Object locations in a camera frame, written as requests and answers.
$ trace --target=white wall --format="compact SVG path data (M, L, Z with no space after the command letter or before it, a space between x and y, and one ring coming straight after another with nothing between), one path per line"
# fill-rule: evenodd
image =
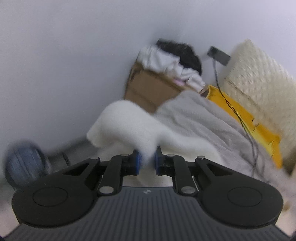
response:
M246 38L296 77L295 9L295 0L195 0L181 40L201 56L207 83L214 83L213 62L206 57L209 47L231 54ZM217 65L218 74L223 68Z
M0 0L0 156L79 138L123 97L139 49L179 40L191 0Z

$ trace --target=white fabric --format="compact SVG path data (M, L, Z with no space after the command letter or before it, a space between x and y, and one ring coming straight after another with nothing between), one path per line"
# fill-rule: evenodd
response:
M205 86L205 82L196 70L184 68L179 63L180 57L167 53L155 45L142 48L137 57L137 62L141 63L145 69L164 73L172 78L186 80L187 84L197 92L200 92Z
M281 136L286 165L295 163L296 83L288 72L251 40L240 45L235 63L222 85L231 98Z
M207 140L178 134L127 100L107 106L88 131L87 139L99 148L119 142L123 150L138 150L142 156L143 168L136 179L142 186L154 186L156 178L163 179L157 182L157 186L159 183L160 186L167 186L167 183L171 185L169 177L157 177L155 171L152 171L152 157L159 145L164 153L178 154L186 160L194 161L196 156L203 155L224 165L218 151Z

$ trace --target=metal screw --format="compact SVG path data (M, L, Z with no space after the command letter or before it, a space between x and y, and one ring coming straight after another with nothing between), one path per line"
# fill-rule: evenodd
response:
M103 186L99 189L100 193L110 194L114 192L114 188L110 186Z
M191 186L185 186L181 188L181 191L186 194L192 194L195 193L195 188Z

